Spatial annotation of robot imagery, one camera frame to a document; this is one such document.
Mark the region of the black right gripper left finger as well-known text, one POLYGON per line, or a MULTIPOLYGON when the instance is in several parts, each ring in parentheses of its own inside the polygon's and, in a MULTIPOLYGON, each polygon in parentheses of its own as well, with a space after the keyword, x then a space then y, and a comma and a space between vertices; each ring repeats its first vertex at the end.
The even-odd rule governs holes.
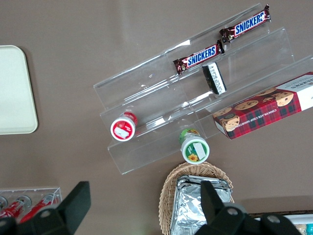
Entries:
POLYGON ((73 235, 91 207, 88 181, 80 181, 57 206, 40 209, 18 225, 20 235, 73 235))

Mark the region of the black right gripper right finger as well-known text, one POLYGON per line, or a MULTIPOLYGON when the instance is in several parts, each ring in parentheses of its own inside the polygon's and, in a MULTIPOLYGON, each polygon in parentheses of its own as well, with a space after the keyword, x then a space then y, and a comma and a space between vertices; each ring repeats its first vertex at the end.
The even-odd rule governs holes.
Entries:
POLYGON ((260 226, 247 213, 235 206, 226 206, 209 181, 201 182, 201 207, 206 224, 197 235, 258 235, 260 226))

